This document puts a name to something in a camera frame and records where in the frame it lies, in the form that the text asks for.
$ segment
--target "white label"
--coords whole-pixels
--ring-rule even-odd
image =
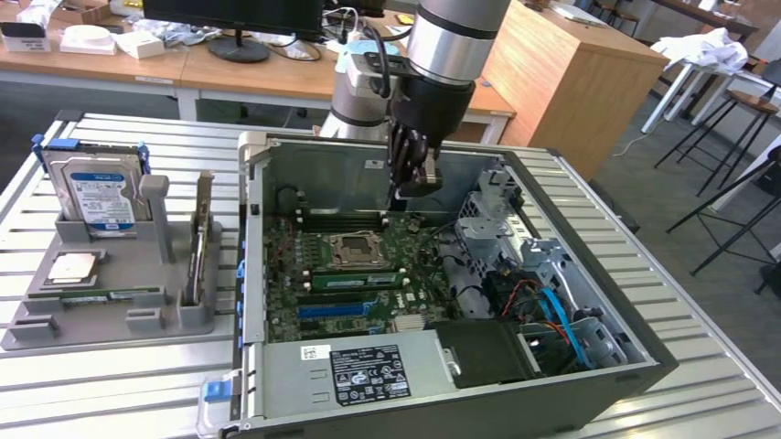
[[[157,84],[174,84],[174,80],[167,80],[165,78],[153,78],[151,76],[137,76],[135,80],[141,80],[142,82],[154,82]]]
[[[122,174],[71,174],[84,222],[99,230],[127,230],[134,227],[131,200],[122,195],[127,186]]]
[[[6,48],[10,52],[50,52],[51,45],[47,38],[4,37]]]
[[[92,304],[95,302],[108,302],[104,295],[94,295],[88,297],[63,297],[60,302],[64,304]]]
[[[309,359],[329,359],[331,345],[302,346],[302,361]]]
[[[363,286],[363,281],[331,281],[326,284],[326,287],[333,286]]]
[[[382,160],[366,160],[363,167],[366,169],[382,169],[386,166],[386,162]]]
[[[369,278],[366,279],[366,282],[370,285],[393,284],[396,282],[396,276],[397,276],[397,274],[379,275],[379,276],[369,276]]]

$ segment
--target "computer monitor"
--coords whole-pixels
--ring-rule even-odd
[[[209,50],[234,62],[269,58],[263,44],[242,39],[242,31],[291,35],[321,32],[325,0],[145,0],[153,20],[235,29],[235,38],[209,42]]]

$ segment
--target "electronic equipment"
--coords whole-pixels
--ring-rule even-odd
[[[223,37],[209,42],[209,50],[222,59],[249,63],[269,58],[269,49],[262,43],[245,40],[242,31],[318,34],[322,8],[322,0],[146,0],[145,17],[235,29],[234,38]]]
[[[354,7],[362,16],[383,16],[386,10],[386,0],[337,0],[335,5]]]
[[[517,150],[444,147],[442,189],[396,212],[383,143],[239,143],[234,371],[202,388],[203,437],[533,438],[675,369]]]

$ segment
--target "white table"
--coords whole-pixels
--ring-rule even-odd
[[[221,314],[215,331],[202,336],[0,350],[0,437],[194,438],[199,385],[231,367],[239,225],[235,144],[247,129],[103,114],[51,127],[48,138],[147,142],[153,173],[171,179],[166,201],[171,220],[182,220],[193,210],[199,171],[215,171],[211,208],[226,227]],[[549,152],[521,149],[518,156],[681,363],[647,394],[618,402],[582,430],[556,437],[781,437],[781,395],[586,182]],[[35,159],[26,162],[10,190],[12,196],[3,198],[7,207],[0,203],[0,212],[7,213],[0,218],[0,336],[54,237],[59,212]],[[541,234],[552,235],[532,202],[525,209]],[[414,426],[410,437],[417,437]]]

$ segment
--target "power supply label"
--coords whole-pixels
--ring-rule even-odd
[[[413,395],[398,345],[333,350],[331,371],[342,406]]]

